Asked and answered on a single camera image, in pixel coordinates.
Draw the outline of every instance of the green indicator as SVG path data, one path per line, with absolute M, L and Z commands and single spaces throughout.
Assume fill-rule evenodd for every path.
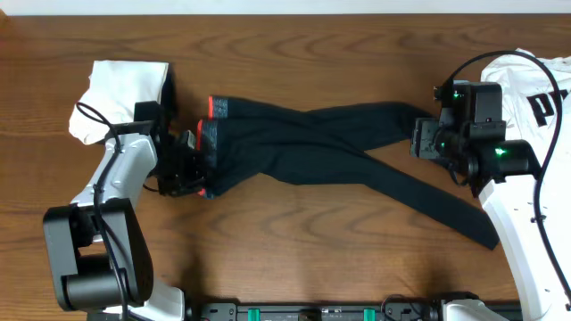
M 260 321 L 260 310 L 248 309 L 248 321 Z
M 498 155 L 498 156 L 501 156 L 501 155 L 503 155 L 503 154 L 505 154 L 505 153 L 508 153 L 508 151 L 506 151 L 506 150 L 504 150 L 504 149 L 501 149 L 501 148 L 496 148 L 495 151 L 496 151 L 496 155 Z
M 363 321 L 375 321 L 375 310 L 374 309 L 363 310 Z

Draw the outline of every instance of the red trim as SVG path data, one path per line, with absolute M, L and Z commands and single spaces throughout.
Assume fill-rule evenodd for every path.
M 212 96 L 208 97 L 208 119 L 214 119 L 214 106 L 212 105 Z
M 203 120 L 200 119 L 200 121 L 198 122 L 198 126 L 196 129 L 196 150 L 200 151 L 200 141 L 201 138 L 203 137 Z

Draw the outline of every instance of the black pants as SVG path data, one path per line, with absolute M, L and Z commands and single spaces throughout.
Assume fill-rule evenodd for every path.
M 405 103 L 301 112 L 212 97 L 210 119 L 199 125 L 212 170 L 205 195 L 257 173 L 295 185 L 363 184 L 492 249 L 498 236 L 480 209 L 364 153 L 410 138 L 418 117 L 429 115 Z

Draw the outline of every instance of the wood grain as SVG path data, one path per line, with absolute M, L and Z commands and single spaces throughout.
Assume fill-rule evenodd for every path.
M 80 320 L 55 303 L 42 216 L 66 204 L 103 150 L 68 133 L 93 60 L 171 62 L 178 126 L 194 128 L 210 94 L 296 110 L 384 100 L 432 113 L 432 86 L 466 59 L 524 47 L 571 52 L 568 15 L 19 17 L 0 31 L 0 310 Z M 477 79 L 484 64 L 466 78 Z M 372 154 L 476 204 L 401 142 Z M 243 182 L 215 201 L 143 191 L 137 216 L 155 274 L 196 300 L 382 300 L 472 291 L 514 300 L 501 247 L 488 251 L 360 185 Z

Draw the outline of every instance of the green light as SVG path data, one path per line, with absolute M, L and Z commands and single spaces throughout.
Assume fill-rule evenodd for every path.
M 503 149 L 501 149 L 501 148 L 496 148 L 495 151 L 496 151 L 496 155 L 498 155 L 498 156 L 501 156 L 501 155 L 503 155 L 503 154 L 505 154 L 505 153 L 508 152 L 508 151 L 503 150 Z

